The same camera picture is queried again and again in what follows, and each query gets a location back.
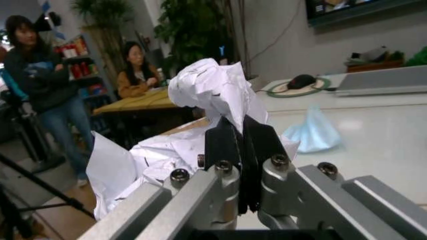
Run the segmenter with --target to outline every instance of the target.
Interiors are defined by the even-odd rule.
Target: tripod leg
[[[58,191],[56,188],[47,184],[45,181],[41,180],[40,178],[34,176],[33,174],[31,174],[31,172],[25,170],[24,168],[22,168],[21,166],[19,166],[18,164],[16,164],[12,160],[8,159],[7,157],[2,155],[1,153],[0,153],[0,162],[2,162],[6,166],[12,168],[13,170],[17,171],[18,173],[22,174],[24,177],[28,178],[29,180],[31,180],[35,184],[39,185],[43,189],[47,190],[51,194],[62,199],[64,202],[69,204],[71,207],[73,207],[73,208],[81,211],[82,213],[88,215],[89,217],[95,219],[94,215],[91,212],[89,212],[88,210],[86,210],[83,207],[83,204],[81,202],[79,202],[78,200],[76,200],[74,198],[66,196],[62,192]]]
[[[0,184],[0,207],[1,212],[3,213],[4,219],[7,223],[6,229],[6,237],[10,238],[14,234],[14,227],[16,227],[21,234],[21,236],[25,239],[31,237],[33,235],[33,231],[31,230],[31,226],[28,222],[24,221],[21,218],[21,215],[18,211],[17,206],[13,204],[8,196],[3,192],[3,186]]]

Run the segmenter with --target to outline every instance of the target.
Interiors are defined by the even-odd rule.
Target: person
[[[0,46],[0,63],[3,63],[5,60],[6,54],[8,51]],[[19,97],[22,101],[28,100],[28,95],[25,94],[18,86],[18,84],[14,81],[14,79],[11,77],[11,75],[8,73],[6,69],[0,70],[0,76],[3,79],[4,83],[6,84],[7,88],[13,92],[16,96]]]
[[[77,95],[78,86],[70,82],[68,67],[43,42],[30,20],[20,15],[10,16],[6,20],[6,32],[14,48],[7,53],[4,68],[28,95],[41,124],[64,148],[77,175],[77,185],[86,185],[87,161],[79,153],[68,126],[71,122],[77,127],[92,151],[91,127],[84,104]]]
[[[148,89],[156,86],[160,75],[156,67],[146,60],[138,43],[126,42],[123,57],[126,69],[117,77],[118,95],[122,99],[142,96]]]

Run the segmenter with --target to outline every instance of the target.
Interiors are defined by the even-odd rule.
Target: blue jeans
[[[94,141],[83,101],[78,96],[72,97],[63,104],[43,112],[39,115],[39,118],[43,126],[65,150],[65,154],[77,174],[77,178],[87,179],[87,161],[79,153],[71,130],[68,127],[69,122],[77,127],[86,142],[86,146],[92,152]]]

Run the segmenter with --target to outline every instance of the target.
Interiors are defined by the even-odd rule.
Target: white table
[[[346,75],[337,74],[323,76],[323,78],[330,80],[330,87],[338,87]],[[266,85],[263,90],[268,90],[277,84],[288,81],[290,79],[273,81]],[[310,95],[287,98],[270,97],[265,92],[258,92],[257,95],[264,102],[268,112],[306,110],[309,106],[315,104],[319,105],[321,109],[427,104],[427,93],[337,97],[333,92],[320,91]]]
[[[345,74],[331,75],[337,87]],[[271,82],[264,90],[287,80]],[[302,123],[309,106],[318,105],[338,129],[342,144],[322,152],[299,154],[296,167],[330,162],[345,179],[373,175],[416,204],[427,204],[427,94],[336,97],[321,91],[292,98],[258,97],[269,112],[268,124],[280,135]],[[239,229],[264,229],[254,214]]]

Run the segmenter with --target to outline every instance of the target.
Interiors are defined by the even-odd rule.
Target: black mouse
[[[302,89],[308,85],[316,83],[316,78],[308,74],[296,76],[287,84],[287,89]]]

